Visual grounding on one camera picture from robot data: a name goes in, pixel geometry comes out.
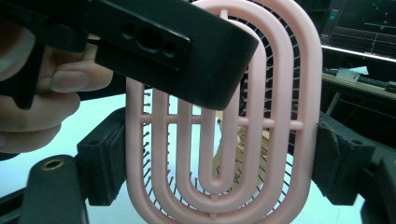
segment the comb teeth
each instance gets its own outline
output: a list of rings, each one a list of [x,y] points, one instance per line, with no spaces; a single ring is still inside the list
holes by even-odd
[[[289,0],[194,4],[262,43],[219,125],[216,111],[194,112],[183,100],[127,80],[127,172],[137,177],[128,179],[131,201],[148,223],[290,223],[304,205],[315,149],[321,81],[315,27]]]

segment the black plastic tool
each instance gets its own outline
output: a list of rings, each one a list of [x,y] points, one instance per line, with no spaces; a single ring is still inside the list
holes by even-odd
[[[258,45],[240,28],[180,0],[0,0],[0,7],[57,49],[82,52],[88,34],[98,35],[97,63],[217,110],[230,102]]]

